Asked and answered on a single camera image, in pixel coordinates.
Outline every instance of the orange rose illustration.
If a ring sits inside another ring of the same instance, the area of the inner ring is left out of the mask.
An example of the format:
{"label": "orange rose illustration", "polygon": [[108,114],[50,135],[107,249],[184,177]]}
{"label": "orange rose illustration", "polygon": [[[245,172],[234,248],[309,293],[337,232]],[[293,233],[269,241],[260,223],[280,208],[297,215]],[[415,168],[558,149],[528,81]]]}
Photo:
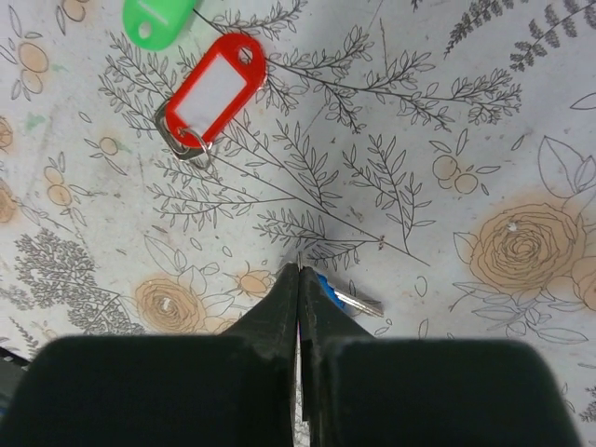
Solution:
{"label": "orange rose illustration", "polygon": [[503,293],[544,289],[564,275],[586,247],[577,223],[548,204],[524,205],[486,222],[470,262],[472,274]]}
{"label": "orange rose illustration", "polygon": [[596,256],[577,261],[571,271],[571,277],[579,288],[579,298],[587,307],[596,310]]}
{"label": "orange rose illustration", "polygon": [[0,180],[0,223],[9,222],[15,213],[15,202],[8,185]]}
{"label": "orange rose illustration", "polygon": [[169,279],[145,281],[135,292],[140,314],[162,332],[196,332],[205,324],[207,312],[201,301]]}

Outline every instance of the black plastic object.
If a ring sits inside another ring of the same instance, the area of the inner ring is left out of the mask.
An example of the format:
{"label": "black plastic object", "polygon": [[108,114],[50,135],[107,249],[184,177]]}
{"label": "black plastic object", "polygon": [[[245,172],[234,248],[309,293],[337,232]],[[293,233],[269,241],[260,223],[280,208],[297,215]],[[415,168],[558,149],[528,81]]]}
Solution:
{"label": "black plastic object", "polygon": [[290,446],[297,323],[313,447],[580,445],[531,348],[375,340],[295,264],[219,336],[51,343],[0,445]]}

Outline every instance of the key tag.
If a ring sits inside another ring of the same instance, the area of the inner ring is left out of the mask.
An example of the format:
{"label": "key tag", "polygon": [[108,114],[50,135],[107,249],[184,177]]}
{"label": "key tag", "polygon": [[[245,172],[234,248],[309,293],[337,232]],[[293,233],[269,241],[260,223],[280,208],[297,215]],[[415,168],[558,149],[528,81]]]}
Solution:
{"label": "key tag", "polygon": [[206,154],[217,135],[263,85],[260,44],[244,34],[225,34],[209,48],[174,95],[156,111],[159,133],[173,154],[189,160]]}
{"label": "key tag", "polygon": [[196,0],[125,0],[124,29],[133,44],[158,51],[176,40],[193,7]]}

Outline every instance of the white label insert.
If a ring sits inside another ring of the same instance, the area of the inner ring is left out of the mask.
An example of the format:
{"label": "white label insert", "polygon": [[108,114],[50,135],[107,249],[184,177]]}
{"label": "white label insert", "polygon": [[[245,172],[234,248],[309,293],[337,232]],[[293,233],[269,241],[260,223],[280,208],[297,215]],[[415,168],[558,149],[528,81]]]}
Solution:
{"label": "white label insert", "polygon": [[218,55],[184,96],[175,113],[202,136],[246,84],[230,62]]}

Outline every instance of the floral tablecloth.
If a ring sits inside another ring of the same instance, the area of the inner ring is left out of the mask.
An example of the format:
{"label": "floral tablecloth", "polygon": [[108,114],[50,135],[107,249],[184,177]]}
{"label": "floral tablecloth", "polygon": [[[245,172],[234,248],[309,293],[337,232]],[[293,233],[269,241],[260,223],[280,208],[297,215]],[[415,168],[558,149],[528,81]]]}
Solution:
{"label": "floral tablecloth", "polygon": [[[377,336],[531,344],[596,444],[596,0],[205,1],[157,53],[121,8],[0,6],[2,346],[217,333],[302,251]],[[198,170],[152,116],[229,32],[268,77]]]}

